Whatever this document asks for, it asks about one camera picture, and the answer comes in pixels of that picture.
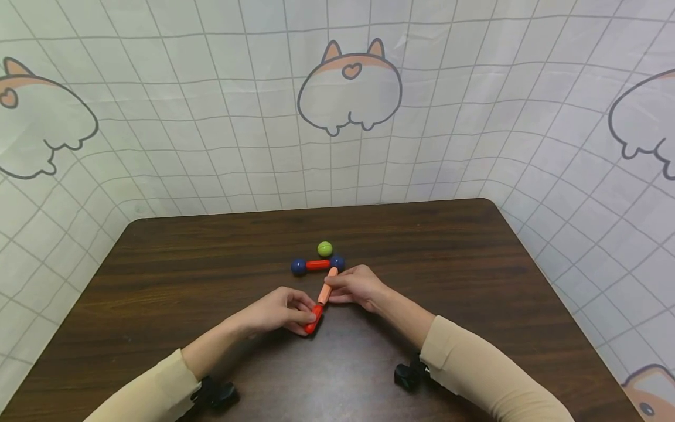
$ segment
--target table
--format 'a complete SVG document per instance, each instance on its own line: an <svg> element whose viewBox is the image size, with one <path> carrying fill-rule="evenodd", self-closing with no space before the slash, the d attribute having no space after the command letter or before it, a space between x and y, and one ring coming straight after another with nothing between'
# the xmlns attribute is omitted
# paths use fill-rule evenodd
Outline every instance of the table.
<svg viewBox="0 0 675 422"><path fill-rule="evenodd" d="M640 421L497 208L484 199L143 219L131 223L0 417L81 421L108 396L277 286L316 297L295 258L332 242L432 313L495 344L577 421ZM278 331L215 374L242 401L187 421L489 420L438 385L409 394L415 353L380 318L330 306L312 340Z"/></svg>

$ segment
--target beige sleeve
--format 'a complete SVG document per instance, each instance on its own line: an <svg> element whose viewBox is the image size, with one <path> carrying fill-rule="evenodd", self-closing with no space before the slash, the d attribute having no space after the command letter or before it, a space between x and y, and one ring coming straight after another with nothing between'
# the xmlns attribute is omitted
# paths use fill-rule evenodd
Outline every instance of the beige sleeve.
<svg viewBox="0 0 675 422"><path fill-rule="evenodd" d="M190 396L200 386L179 349L113 394L85 422L174 422L190 410Z"/></svg>
<svg viewBox="0 0 675 422"><path fill-rule="evenodd" d="M431 378L502 422L574 421L565 406L492 344L437 316L420 360Z"/></svg>

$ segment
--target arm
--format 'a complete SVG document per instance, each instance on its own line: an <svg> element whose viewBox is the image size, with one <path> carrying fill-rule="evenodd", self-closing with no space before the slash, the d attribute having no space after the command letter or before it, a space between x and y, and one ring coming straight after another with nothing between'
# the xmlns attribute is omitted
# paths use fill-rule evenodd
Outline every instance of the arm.
<svg viewBox="0 0 675 422"><path fill-rule="evenodd" d="M420 351L431 378L503 422L573 421L553 394L495 346L385 286L365 265L326 278L332 303L382 316Z"/></svg>
<svg viewBox="0 0 675 422"><path fill-rule="evenodd" d="M304 292L281 287L177 350L116 392L85 422L172 422L192 408L200 388L222 356L236 342L279 327L306 336L302 326L316 317L314 301Z"/></svg>

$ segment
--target heart shape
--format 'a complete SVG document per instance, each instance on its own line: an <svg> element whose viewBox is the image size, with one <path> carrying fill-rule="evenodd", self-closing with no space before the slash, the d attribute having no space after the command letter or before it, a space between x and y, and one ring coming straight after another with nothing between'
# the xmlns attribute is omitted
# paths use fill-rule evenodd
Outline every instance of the heart shape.
<svg viewBox="0 0 675 422"><path fill-rule="evenodd" d="M0 93L0 104L5 108L15 109L19 104L19 96L17 96L16 91L13 88L5 88L5 90Z"/></svg>
<svg viewBox="0 0 675 422"><path fill-rule="evenodd" d="M342 68L342 76L344 76L345 79L352 80L361 73L361 69L361 63L356 62L354 64L348 64Z"/></svg>

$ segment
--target finger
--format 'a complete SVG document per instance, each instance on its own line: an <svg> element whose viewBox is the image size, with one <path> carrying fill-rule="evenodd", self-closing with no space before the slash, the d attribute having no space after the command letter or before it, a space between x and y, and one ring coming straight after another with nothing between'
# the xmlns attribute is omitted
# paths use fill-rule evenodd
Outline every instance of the finger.
<svg viewBox="0 0 675 422"><path fill-rule="evenodd" d="M355 275L344 273L338 274L335 277L326 277L323 279L323 282L332 288L347 287L356 279Z"/></svg>
<svg viewBox="0 0 675 422"><path fill-rule="evenodd" d="M304 312L311 312L312 310L305 305L302 302L298 302L297 300L293 300L291 303L288 304L290 308L295 308L298 309L299 311L304 311Z"/></svg>
<svg viewBox="0 0 675 422"><path fill-rule="evenodd" d="M350 275L350 274L353 274L357 269L358 269L358 265L357 265L356 267L347 268L346 270L344 270L343 272L341 272L340 275Z"/></svg>
<svg viewBox="0 0 675 422"><path fill-rule="evenodd" d="M331 296L328 298L329 303L354 303L354 297L351 294L343 294L342 296Z"/></svg>
<svg viewBox="0 0 675 422"><path fill-rule="evenodd" d="M317 320L317 316L311 312L298 311L297 309L286 309L286 321L299 324L309 324Z"/></svg>
<svg viewBox="0 0 675 422"><path fill-rule="evenodd" d="M298 334L299 336L305 337L307 335L307 332L302 326L300 326L300 324L289 322L284 324L283 327L294 334Z"/></svg>
<svg viewBox="0 0 675 422"><path fill-rule="evenodd" d="M331 291L331 296L342 296L343 294L350 294L350 291L347 287L339 287Z"/></svg>
<svg viewBox="0 0 675 422"><path fill-rule="evenodd" d="M311 297L307 296L307 293L302 290L288 289L288 302L300 302L307 306L309 309L312 309L316 302L312 300Z"/></svg>

